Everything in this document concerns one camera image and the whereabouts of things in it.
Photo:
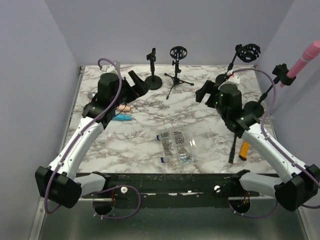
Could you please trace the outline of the pink microphone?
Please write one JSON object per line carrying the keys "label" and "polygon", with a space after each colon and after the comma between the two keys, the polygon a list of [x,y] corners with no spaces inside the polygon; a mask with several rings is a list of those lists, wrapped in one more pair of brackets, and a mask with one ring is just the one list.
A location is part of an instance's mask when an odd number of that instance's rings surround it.
{"label": "pink microphone", "polygon": [[320,54],[320,41],[316,40],[311,43],[302,53],[298,61],[293,65],[293,67],[288,71],[284,80],[280,80],[280,87],[290,86],[296,79],[296,76],[302,69],[314,58]]}

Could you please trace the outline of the black shock-mount round stand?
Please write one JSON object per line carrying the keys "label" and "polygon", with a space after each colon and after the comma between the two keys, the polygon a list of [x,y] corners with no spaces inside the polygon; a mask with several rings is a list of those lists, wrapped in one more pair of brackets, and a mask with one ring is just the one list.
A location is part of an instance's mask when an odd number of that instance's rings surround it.
{"label": "black shock-mount round stand", "polygon": [[215,78],[215,83],[220,85],[227,80],[227,72],[233,69],[236,58],[239,58],[244,63],[251,63],[255,61],[260,56],[260,54],[261,48],[254,43],[249,43],[246,45],[237,44],[235,46],[235,54],[231,63],[228,65],[227,71],[225,73],[219,74]]}

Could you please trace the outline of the beige microphone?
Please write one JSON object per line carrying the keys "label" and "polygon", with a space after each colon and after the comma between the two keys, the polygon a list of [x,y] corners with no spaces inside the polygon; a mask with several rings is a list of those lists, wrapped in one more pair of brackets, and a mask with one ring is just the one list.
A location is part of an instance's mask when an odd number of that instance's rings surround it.
{"label": "beige microphone", "polygon": [[121,104],[116,108],[116,110],[118,112],[130,112],[131,111],[131,107],[128,106],[128,105]]}

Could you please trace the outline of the black clip round stand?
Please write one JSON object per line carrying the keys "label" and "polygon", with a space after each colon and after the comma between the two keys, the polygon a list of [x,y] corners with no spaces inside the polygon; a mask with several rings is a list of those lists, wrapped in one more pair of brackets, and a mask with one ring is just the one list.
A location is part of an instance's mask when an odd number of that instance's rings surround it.
{"label": "black clip round stand", "polygon": [[[285,63],[276,65],[272,71],[272,74],[276,77],[273,79],[273,83],[276,85],[281,82],[285,86],[290,86],[296,77],[288,77],[289,72],[287,65]],[[262,102],[267,98],[268,93],[273,89],[271,85],[267,91],[265,91],[259,98],[258,101],[249,101],[244,105],[244,110],[253,113],[257,118],[260,118],[264,114],[264,107]]]}

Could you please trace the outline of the silver mesh microphone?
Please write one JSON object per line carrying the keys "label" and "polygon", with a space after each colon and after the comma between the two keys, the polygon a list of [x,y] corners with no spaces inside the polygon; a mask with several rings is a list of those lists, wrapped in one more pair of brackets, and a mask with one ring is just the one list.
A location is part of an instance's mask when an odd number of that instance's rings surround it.
{"label": "silver mesh microphone", "polygon": [[95,92],[89,92],[89,93],[87,94],[87,97],[88,97],[89,99],[92,99],[95,95],[96,95]]}

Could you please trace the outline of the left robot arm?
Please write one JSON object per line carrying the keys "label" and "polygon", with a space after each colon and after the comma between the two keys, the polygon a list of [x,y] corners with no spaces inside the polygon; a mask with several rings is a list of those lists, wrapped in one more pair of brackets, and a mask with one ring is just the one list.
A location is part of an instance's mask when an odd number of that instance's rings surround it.
{"label": "left robot arm", "polygon": [[97,82],[97,93],[84,106],[79,125],[58,156],[47,166],[38,167],[35,180],[41,197],[58,206],[71,209],[83,195],[95,192],[104,198],[110,194],[111,185],[100,173],[90,174],[91,181],[75,181],[80,163],[96,138],[106,129],[116,115],[116,108],[147,94],[150,87],[134,71],[129,71],[134,82],[130,86],[116,73],[104,73]]}

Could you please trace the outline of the black tripod mic stand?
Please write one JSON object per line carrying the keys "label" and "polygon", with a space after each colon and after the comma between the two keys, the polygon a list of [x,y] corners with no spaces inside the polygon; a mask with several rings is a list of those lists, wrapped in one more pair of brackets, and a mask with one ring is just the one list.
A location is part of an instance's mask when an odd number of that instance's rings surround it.
{"label": "black tripod mic stand", "polygon": [[170,94],[172,92],[172,89],[175,87],[175,86],[178,86],[180,84],[188,84],[190,86],[194,86],[195,84],[192,83],[192,82],[187,82],[187,81],[184,81],[184,80],[181,80],[178,75],[181,73],[181,69],[180,69],[180,60],[184,59],[188,54],[188,51],[185,47],[183,46],[175,46],[173,47],[170,52],[169,52],[169,55],[170,57],[173,59],[172,60],[172,66],[174,66],[174,76],[171,76],[167,73],[164,73],[164,75],[166,77],[170,77],[171,80],[172,80],[172,86],[169,90],[169,93],[167,94],[166,96],[166,99],[168,100],[169,97],[170,97]]}

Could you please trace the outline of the blue microphone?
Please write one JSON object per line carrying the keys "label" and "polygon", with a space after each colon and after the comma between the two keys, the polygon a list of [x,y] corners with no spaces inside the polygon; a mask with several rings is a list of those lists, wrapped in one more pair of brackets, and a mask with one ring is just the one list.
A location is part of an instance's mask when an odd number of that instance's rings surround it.
{"label": "blue microphone", "polygon": [[132,117],[126,114],[119,114],[112,118],[113,121],[131,121]]}

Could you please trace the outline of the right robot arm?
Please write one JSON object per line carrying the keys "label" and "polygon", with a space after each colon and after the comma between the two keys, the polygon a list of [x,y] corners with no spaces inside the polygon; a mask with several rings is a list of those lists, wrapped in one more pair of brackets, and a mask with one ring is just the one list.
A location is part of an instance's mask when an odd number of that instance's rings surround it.
{"label": "right robot arm", "polygon": [[195,92],[195,100],[214,108],[225,126],[238,138],[253,147],[275,170],[277,177],[241,170],[232,176],[230,191],[241,196],[245,192],[257,192],[273,197],[286,210],[294,212],[317,195],[320,187],[320,169],[307,165],[293,157],[277,142],[262,122],[242,108],[242,93],[234,84],[218,85],[210,80]]}

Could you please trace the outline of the black round-base mic stand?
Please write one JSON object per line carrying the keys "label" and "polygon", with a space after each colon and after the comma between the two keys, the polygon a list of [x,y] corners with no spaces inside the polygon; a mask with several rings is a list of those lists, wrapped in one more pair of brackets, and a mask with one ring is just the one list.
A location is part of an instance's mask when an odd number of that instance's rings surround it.
{"label": "black round-base mic stand", "polygon": [[158,90],[162,87],[162,79],[155,75],[155,61],[156,61],[156,48],[152,48],[151,53],[146,55],[146,60],[150,62],[151,75],[145,79],[145,83],[149,85],[149,89],[152,91]]}

